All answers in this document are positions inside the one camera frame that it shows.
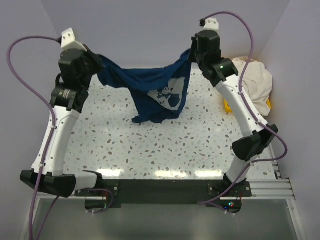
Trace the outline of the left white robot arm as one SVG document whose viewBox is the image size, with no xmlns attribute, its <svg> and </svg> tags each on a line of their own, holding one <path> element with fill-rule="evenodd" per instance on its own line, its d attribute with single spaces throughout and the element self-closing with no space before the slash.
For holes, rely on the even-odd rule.
<svg viewBox="0 0 320 240">
<path fill-rule="evenodd" d="M 49 102 L 50 117 L 40 151 L 30 170 L 20 180 L 30 188 L 68 198 L 84 190 L 99 196 L 104 190 L 102 177 L 94 171 L 64 173 L 65 155 L 75 123 L 89 96 L 92 77 L 103 68 L 101 58 L 87 47 L 64 50 L 58 62 L 60 73 Z"/>
</svg>

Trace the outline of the blue mickey t shirt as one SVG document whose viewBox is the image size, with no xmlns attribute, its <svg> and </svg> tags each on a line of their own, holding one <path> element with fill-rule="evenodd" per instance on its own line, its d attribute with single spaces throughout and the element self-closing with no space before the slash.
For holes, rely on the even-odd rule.
<svg viewBox="0 0 320 240">
<path fill-rule="evenodd" d="M 190 50 L 179 59 L 161 68 L 122 68 L 109 58 L 101 56 L 104 69 L 97 74 L 103 86 L 128 89 L 138 115 L 135 124 L 177 119 L 187 100 L 192 63 Z"/>
</svg>

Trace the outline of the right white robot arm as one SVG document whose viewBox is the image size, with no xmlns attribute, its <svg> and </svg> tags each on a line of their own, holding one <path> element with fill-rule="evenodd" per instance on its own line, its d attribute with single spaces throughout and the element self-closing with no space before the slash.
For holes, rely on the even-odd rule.
<svg viewBox="0 0 320 240">
<path fill-rule="evenodd" d="M 247 178 L 248 162 L 263 153 L 278 128 L 275 124 L 269 125 L 259 114 L 240 85 L 234 63 L 221 56 L 220 36 L 216 31 L 205 29 L 196 33 L 188 59 L 198 65 L 202 75 L 227 101 L 242 133 L 242 138 L 232 143 L 234 159 L 223 176 L 223 192 L 233 197 L 241 190 L 240 183 Z"/>
</svg>

